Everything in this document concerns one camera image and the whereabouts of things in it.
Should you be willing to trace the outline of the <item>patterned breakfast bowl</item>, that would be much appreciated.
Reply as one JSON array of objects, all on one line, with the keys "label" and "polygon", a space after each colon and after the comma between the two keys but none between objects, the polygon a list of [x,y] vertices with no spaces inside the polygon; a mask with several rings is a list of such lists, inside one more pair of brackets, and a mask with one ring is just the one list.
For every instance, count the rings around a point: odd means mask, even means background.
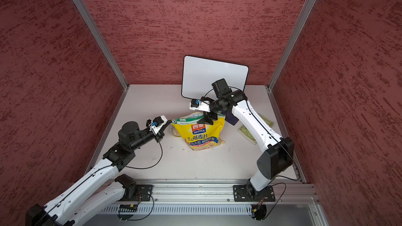
[{"label": "patterned breakfast bowl", "polygon": [[178,130],[173,125],[169,126],[169,132],[174,137],[181,137],[180,133],[178,132]]}]

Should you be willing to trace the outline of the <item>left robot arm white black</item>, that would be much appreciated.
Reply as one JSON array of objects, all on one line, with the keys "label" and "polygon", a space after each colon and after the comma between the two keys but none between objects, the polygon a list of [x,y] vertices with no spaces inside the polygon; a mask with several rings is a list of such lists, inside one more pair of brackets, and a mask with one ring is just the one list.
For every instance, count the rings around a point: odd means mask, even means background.
[{"label": "left robot arm white black", "polygon": [[101,210],[117,201],[143,202],[151,199],[150,185],[138,186],[121,171],[134,159],[135,151],[150,141],[159,143],[171,124],[164,116],[147,120],[139,129],[135,121],[125,123],[118,141],[95,166],[66,191],[45,205],[34,205],[26,212],[27,226],[81,226]]}]

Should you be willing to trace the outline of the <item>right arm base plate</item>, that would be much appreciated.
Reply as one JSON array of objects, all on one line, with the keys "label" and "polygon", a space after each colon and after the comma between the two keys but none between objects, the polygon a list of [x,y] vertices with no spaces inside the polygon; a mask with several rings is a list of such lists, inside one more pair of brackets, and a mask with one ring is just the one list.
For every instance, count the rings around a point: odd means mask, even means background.
[{"label": "right arm base plate", "polygon": [[255,191],[251,185],[233,185],[235,202],[274,202],[275,194],[272,186],[266,186],[261,191]]}]

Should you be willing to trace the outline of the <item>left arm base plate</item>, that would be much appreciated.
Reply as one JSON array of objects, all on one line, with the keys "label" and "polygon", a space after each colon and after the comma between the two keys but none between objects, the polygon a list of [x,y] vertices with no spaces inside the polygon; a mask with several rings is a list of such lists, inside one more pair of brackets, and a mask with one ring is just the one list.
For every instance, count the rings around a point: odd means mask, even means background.
[{"label": "left arm base plate", "polygon": [[131,185],[125,189],[123,202],[149,202],[151,200],[153,185]]}]

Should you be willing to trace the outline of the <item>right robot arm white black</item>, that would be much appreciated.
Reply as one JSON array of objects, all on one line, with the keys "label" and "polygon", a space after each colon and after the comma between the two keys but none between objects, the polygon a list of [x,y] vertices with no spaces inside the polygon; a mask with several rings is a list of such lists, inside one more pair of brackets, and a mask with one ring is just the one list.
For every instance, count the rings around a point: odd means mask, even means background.
[{"label": "right robot arm white black", "polygon": [[223,78],[211,85],[217,99],[202,98],[202,101],[209,102],[203,123],[211,125],[217,120],[218,114],[230,111],[252,134],[262,152],[256,162],[258,170],[245,187],[248,196],[256,199],[276,176],[293,165],[294,142],[289,137],[283,138],[268,126],[254,110],[244,91],[233,91]]}]

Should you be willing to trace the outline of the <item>yellow oats bag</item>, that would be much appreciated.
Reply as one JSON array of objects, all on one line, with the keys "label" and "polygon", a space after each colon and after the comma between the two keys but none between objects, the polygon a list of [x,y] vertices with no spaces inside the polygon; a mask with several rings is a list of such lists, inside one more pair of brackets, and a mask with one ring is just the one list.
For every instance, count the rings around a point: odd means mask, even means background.
[{"label": "yellow oats bag", "polygon": [[198,123],[203,118],[202,113],[195,112],[173,120],[172,126],[193,151],[225,145],[226,142],[220,137],[225,116],[218,114],[217,121],[213,121],[212,125]]}]

